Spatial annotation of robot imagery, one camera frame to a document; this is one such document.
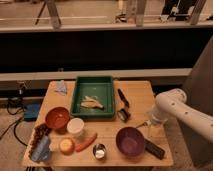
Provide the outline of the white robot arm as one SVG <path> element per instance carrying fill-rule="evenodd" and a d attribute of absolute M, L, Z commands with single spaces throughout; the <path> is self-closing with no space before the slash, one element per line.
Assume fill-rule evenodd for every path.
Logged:
<path fill-rule="evenodd" d="M 187 95 L 182 89 L 159 93 L 148 112 L 152 125 L 163 125 L 172 115 L 213 143 L 213 117 L 186 105 Z"/>

